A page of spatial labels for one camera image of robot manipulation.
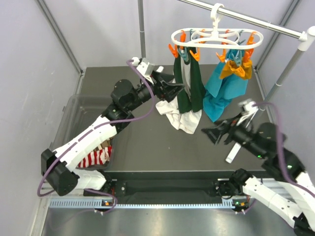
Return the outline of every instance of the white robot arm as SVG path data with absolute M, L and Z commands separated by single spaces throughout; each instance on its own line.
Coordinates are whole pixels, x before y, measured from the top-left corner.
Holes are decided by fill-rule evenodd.
M 249 128 L 249 122 L 257 109 L 251 100 L 240 103 L 242 112 L 231 119 L 215 122 L 216 127 L 202 129 L 214 144 L 217 144 L 224 134 L 228 134 L 224 141 L 228 144 L 235 141 L 260 159 L 265 159 L 262 168 L 282 185 L 292 196 L 295 202 L 283 198 L 266 187 L 248 171 L 239 169 L 229 179 L 230 195 L 242 192 L 256 198 L 265 206 L 281 216 L 297 235 L 315 235 L 315 188 L 305 167 L 298 157 L 291 151 L 283 148 L 286 174 L 292 181 L 287 181 L 280 168 L 277 153 L 276 126 L 272 123 L 263 123 L 254 132 Z
M 161 66 L 154 71 L 154 65 L 145 58 L 133 58 L 131 64 L 137 66 L 141 80 L 149 82 L 147 86 L 160 100 L 170 102 L 184 88 L 182 84 L 169 83 L 174 76 L 163 74 Z M 101 172 L 79 170 L 76 167 L 97 145 L 115 136 L 135 119 L 131 111 L 152 96 L 147 86 L 141 83 L 134 88 L 129 80 L 119 80 L 111 93 L 112 104 L 93 124 L 62 147 L 54 151 L 47 149 L 42 153 L 42 175 L 60 196 L 73 189 L 102 188 L 106 179 Z

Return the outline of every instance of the metal rod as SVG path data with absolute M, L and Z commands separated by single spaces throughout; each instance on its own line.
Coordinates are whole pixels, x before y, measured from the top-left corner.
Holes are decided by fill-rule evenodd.
M 293 57 L 291 58 L 291 60 L 289 61 L 289 63 L 286 65 L 285 69 L 281 73 L 280 77 L 278 78 L 276 83 L 272 86 L 272 88 L 270 89 L 269 93 L 266 95 L 266 97 L 264 99 L 264 102 L 269 102 L 270 101 L 270 99 L 273 97 L 275 92 L 281 87 L 281 85 L 284 82 L 284 80 L 288 77 L 289 73 L 294 68 L 294 66 L 296 65 L 296 63 L 298 62 L 300 57 L 303 55 L 303 53 L 304 53 L 304 51 L 301 51 L 299 49 L 296 50 L 296 52 L 294 53 Z M 261 113 L 264 110 L 265 110 L 264 107 L 260 107 L 259 115 L 257 114 L 255 117 L 260 116 Z
M 143 0 L 138 0 L 141 57 L 146 57 L 146 38 L 144 34 Z
M 296 10 L 296 8 L 300 4 L 300 2 L 301 2 L 301 0 L 292 0 L 291 1 L 287 10 L 285 11 L 283 18 L 280 21 L 280 26 L 285 27 L 287 25 L 289 19 L 293 15 L 294 11 Z M 274 32 L 272 38 L 267 43 L 266 49 L 263 51 L 257 65 L 255 66 L 256 71 L 258 71 L 262 67 L 262 65 L 265 62 L 266 58 L 268 57 L 269 53 L 271 52 L 271 50 L 275 46 L 275 43 L 276 43 L 279 36 L 280 36 L 280 33 Z
M 213 5 L 210 5 L 210 4 L 201 2 L 201 1 L 196 1 L 196 0 L 179 0 L 179 1 L 188 3 L 188 4 L 193 5 L 193 6 L 198 6 L 200 8 L 210 10 L 210 11 L 213 8 Z M 246 16 L 246 15 L 234 12 L 234 11 L 230 11 L 230 10 L 227 10 L 225 8 L 222 8 L 222 7 L 218 9 L 218 13 L 220 13 L 221 15 L 224 15 L 224 16 L 228 16 L 228 17 L 240 20 L 240 21 L 247 22 L 247 23 L 255 25 L 255 26 L 259 26 L 259 27 L 266 28 L 266 29 L 269 29 L 269 30 L 272 30 L 275 32 L 279 32 L 279 33 L 288 35 L 288 36 L 293 37 L 293 38 L 300 38 L 302 36 L 301 32 L 287 29 L 287 28 L 281 27 L 279 25 L 271 24 L 270 22 L 260 20 L 260 19 L 254 18 L 254 17 Z
M 62 45 L 63 49 L 65 50 L 66 54 L 68 55 L 70 61 L 72 62 L 75 69 L 82 74 L 83 70 L 80 67 L 80 64 L 78 63 L 77 59 L 75 58 L 72 50 L 70 49 L 65 37 L 63 36 L 63 33 L 59 29 L 57 22 L 55 21 L 53 15 L 51 14 L 48 6 L 46 5 L 44 0 L 35 0 L 39 6 L 39 8 L 42 10 L 45 18 L 47 19 L 48 23 L 50 24 L 53 32 L 55 33 L 58 41 Z

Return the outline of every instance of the red striped cloth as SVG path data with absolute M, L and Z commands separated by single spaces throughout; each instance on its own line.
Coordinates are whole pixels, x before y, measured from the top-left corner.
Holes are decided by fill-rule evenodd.
M 103 165 L 109 161 L 112 152 L 112 147 L 105 147 L 99 151 L 92 151 L 88 156 L 84 157 L 79 163 L 79 168 L 86 168 L 92 165 Z

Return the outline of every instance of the table surface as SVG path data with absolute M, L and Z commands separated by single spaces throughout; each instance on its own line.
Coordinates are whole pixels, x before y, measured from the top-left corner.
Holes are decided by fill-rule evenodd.
M 171 73 L 171 67 L 165 71 Z M 202 65 L 203 78 L 211 75 L 214 67 Z M 138 78 L 128 67 L 88 68 L 81 93 L 108 95 L 119 79 Z M 261 100 L 258 84 L 250 80 L 247 95 L 235 99 L 222 118 L 239 113 L 237 103 L 246 98 Z M 144 114 L 150 101 L 134 111 Z M 266 114 L 256 124 L 268 121 Z M 131 123 L 117 137 L 111 170 L 117 171 L 224 171 L 245 168 L 261 170 L 261 161 L 241 150 L 232 164 L 225 162 L 232 145 L 213 146 L 200 132 L 212 123 L 203 114 L 195 134 L 174 129 L 166 117 L 154 110 L 148 118 Z M 257 202 L 246 215 L 235 215 L 232 210 L 219 209 L 117 209 L 104 216 L 93 212 L 78 214 L 80 209 L 48 210 L 42 236 L 294 236 L 293 230 L 274 212 Z
M 278 215 L 257 202 L 246 214 L 223 209 L 117 209 L 108 215 L 49 209 L 42 236 L 294 236 Z
M 213 65 L 201 65 L 204 84 L 214 70 Z M 165 66 L 165 73 L 172 74 L 172 66 Z M 109 95 L 119 79 L 129 79 L 136 85 L 139 78 L 126 67 L 87 68 L 82 83 L 81 94 Z M 247 98 L 261 101 L 262 97 L 255 78 L 248 84 L 247 94 L 238 97 L 225 109 L 221 118 L 230 118 L 240 112 L 238 102 Z M 135 111 L 135 117 L 145 114 L 151 107 L 149 100 Z M 254 120 L 257 127 L 267 122 L 267 114 Z M 262 160 L 257 159 L 245 149 L 241 149 L 235 160 L 229 164 L 225 161 L 234 143 L 214 146 L 202 128 L 211 127 L 213 123 L 203 112 L 195 133 L 187 134 L 176 130 L 166 116 L 161 116 L 156 108 L 149 117 L 132 122 L 116 138 L 111 171 L 234 171 L 243 168 L 249 171 L 262 170 Z

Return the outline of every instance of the orange cloth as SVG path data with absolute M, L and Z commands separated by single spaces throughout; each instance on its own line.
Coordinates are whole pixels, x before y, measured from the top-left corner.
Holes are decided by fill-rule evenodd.
M 231 74 L 235 74 L 243 80 L 250 79 L 252 77 L 252 60 L 242 63 L 241 66 L 237 66 L 232 60 L 228 60 L 222 69 L 220 79 L 224 79 Z

